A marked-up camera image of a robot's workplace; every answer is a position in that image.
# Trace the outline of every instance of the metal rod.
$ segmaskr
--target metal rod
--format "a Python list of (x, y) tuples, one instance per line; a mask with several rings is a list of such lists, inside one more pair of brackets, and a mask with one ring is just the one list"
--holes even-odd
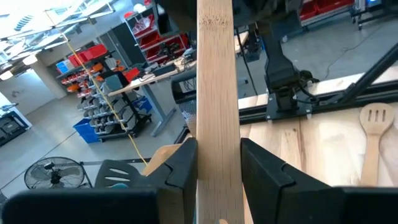
[(398, 44), (395, 44), (379, 61), (377, 61), (354, 85), (348, 90), (339, 103), (347, 103), (360, 95), (368, 86), (379, 78), (391, 65), (398, 60)]

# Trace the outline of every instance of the workbench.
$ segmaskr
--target workbench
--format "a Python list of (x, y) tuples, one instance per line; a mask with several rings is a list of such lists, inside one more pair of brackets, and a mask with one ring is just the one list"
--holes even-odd
[[(344, 90), (363, 74), (316, 83), (314, 95)], [(389, 68), (374, 83), (398, 80), (398, 67)], [(239, 109), (267, 104), (268, 95), (238, 100)], [(398, 103), (393, 125), (380, 143), (378, 186), (398, 186)], [(366, 135), (359, 122), (361, 108), (313, 114), (310, 119), (285, 119), (240, 126), (241, 138), (249, 138), (290, 165), (331, 186), (359, 185), (366, 151)], [(244, 196), (245, 223), (252, 223)]]
[[(244, 44), (245, 41), (247, 41), (247, 39), (248, 39), (249, 32), (246, 31), (246, 32), (240, 33), (239, 36), (241, 38), (242, 44)], [(235, 48), (235, 53), (240, 52), (238, 38), (236, 36), (234, 37), (234, 48)], [(159, 118), (159, 122), (157, 123), (156, 127), (150, 134), (152, 137), (156, 137), (156, 135), (158, 135), (164, 129), (164, 127), (170, 121), (171, 117), (174, 115), (174, 113), (176, 111), (176, 109), (173, 108), (173, 109), (171, 109), (171, 111), (169, 111), (166, 114), (163, 111), (162, 107), (160, 106), (159, 102), (156, 100), (156, 97), (149, 86), (150, 83), (161, 81), (165, 78), (171, 77), (173, 75), (176, 75), (178, 73), (182, 73), (185, 71), (184, 65), (182, 64), (181, 57), (177, 58), (173, 61), (167, 62), (167, 64), (170, 64), (170, 63), (174, 63), (177, 66), (177, 69), (174, 71), (165, 73), (163, 75), (159, 75), (157, 77), (153, 73), (148, 73), (143, 78), (133, 80), (130, 84), (128, 84), (128, 86), (126, 86), (120, 90), (113, 91), (108, 94), (108, 96), (114, 96), (114, 95), (124, 93), (127, 91), (132, 91), (134, 88), (141, 87), (145, 96), (149, 100), (149, 103), (152, 105), (152, 108), (154, 109), (156, 116), (158, 116), (158, 118)], [(190, 62), (190, 63), (188, 63), (187, 67), (188, 67), (188, 69), (196, 69), (196, 64), (197, 64), (196, 61)], [(239, 83), (246, 84), (247, 80), (246, 79), (239, 80)]]

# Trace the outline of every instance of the wooden stick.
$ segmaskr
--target wooden stick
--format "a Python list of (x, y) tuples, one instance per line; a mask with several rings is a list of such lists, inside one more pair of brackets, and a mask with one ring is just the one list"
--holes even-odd
[(198, 224), (242, 224), (232, 1), (197, 3)]
[(158, 148), (158, 150), (156, 150), (155, 154), (152, 156), (152, 159), (149, 161), (148, 166), (146, 166), (142, 171), (142, 174), (146, 176), (151, 174), (160, 165), (162, 165), (163, 162), (170, 158), (170, 156), (172, 156), (172, 154), (175, 153), (180, 146), (181, 144), (173, 144)]

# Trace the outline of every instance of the ceiling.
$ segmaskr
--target ceiling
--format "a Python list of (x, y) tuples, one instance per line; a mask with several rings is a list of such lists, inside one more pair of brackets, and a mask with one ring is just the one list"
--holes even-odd
[(89, 19), (114, 12), (112, 0), (13, 0), (0, 2), (0, 70), (65, 43)]

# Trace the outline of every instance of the fan grille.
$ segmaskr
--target fan grille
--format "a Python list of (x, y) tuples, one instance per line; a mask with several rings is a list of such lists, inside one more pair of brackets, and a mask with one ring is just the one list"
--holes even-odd
[[(53, 163), (51, 169), (46, 166)], [(32, 164), (25, 172), (28, 189), (75, 189), (84, 180), (84, 171), (76, 161), (65, 157), (48, 157)]]

